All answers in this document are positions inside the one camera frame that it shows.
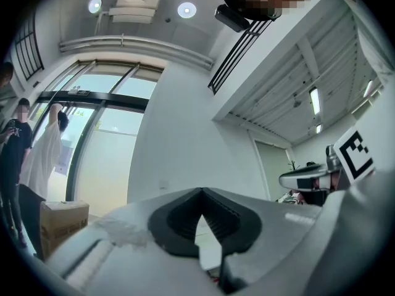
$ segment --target cardboard box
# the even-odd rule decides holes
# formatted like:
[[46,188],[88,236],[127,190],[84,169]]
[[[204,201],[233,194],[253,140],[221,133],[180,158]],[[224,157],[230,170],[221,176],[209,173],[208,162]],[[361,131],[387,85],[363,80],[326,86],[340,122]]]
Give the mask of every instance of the cardboard box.
[[46,260],[61,243],[88,224],[89,204],[77,202],[42,202],[40,233]]

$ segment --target ceiling beam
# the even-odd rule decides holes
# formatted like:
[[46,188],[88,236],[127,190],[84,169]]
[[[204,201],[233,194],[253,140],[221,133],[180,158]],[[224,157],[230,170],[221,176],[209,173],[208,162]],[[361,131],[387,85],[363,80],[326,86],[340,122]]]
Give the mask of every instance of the ceiling beam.
[[288,140],[276,134],[273,134],[267,129],[264,129],[258,125],[250,123],[249,121],[243,120],[242,118],[237,117],[236,115],[228,114],[223,120],[233,126],[239,126],[246,130],[255,132],[256,134],[259,135],[260,138],[259,140],[267,144],[272,144],[284,149],[291,147],[291,142],[289,142]]
[[315,60],[314,51],[307,39],[307,36],[303,36],[296,44],[302,53],[312,79],[317,79],[320,76],[320,71],[318,69],[317,61]]

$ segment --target ceiling light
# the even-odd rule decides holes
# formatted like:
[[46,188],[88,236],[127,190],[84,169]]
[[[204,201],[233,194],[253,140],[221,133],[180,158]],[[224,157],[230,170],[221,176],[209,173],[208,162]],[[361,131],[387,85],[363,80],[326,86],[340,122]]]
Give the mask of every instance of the ceiling light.
[[90,0],[88,4],[88,10],[90,13],[96,13],[100,10],[101,7],[101,0]]
[[320,97],[318,96],[318,89],[314,87],[310,90],[311,101],[313,102],[314,115],[320,113]]
[[180,15],[180,17],[183,17],[184,19],[188,19],[196,14],[196,7],[193,3],[184,2],[178,6],[177,12]]
[[373,81],[370,80],[370,81],[368,82],[367,87],[366,87],[366,90],[365,90],[365,93],[364,93],[364,97],[366,97],[366,96],[369,94],[370,88],[372,87],[372,84],[373,84]]

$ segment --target glass window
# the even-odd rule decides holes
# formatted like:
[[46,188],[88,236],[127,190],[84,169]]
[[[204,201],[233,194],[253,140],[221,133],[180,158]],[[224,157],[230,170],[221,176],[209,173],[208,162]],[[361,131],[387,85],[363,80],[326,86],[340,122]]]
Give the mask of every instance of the glass window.
[[129,78],[126,82],[114,93],[121,94],[123,96],[135,96],[142,97],[143,99],[149,99],[154,92],[156,82]]
[[137,135],[143,116],[127,110],[106,109],[95,129]]
[[38,120],[40,119],[40,116],[42,116],[42,114],[44,113],[47,105],[48,103],[37,103],[37,105],[32,108],[32,113],[28,120],[28,124],[30,125],[31,130],[35,128]]
[[41,126],[37,131],[35,140],[33,141],[33,146],[35,145],[36,141],[41,137],[41,135],[44,133],[45,129],[47,128],[48,120],[49,120],[49,113],[45,116],[43,122],[41,123]]
[[98,64],[79,77],[67,90],[80,89],[108,93],[130,68],[131,66],[127,65]]

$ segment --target air conditioner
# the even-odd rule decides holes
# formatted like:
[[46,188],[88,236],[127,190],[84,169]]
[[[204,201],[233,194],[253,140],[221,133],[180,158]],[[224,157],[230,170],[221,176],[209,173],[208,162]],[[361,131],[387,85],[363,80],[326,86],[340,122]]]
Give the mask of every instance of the air conditioner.
[[152,23],[160,0],[117,0],[110,8],[113,22]]

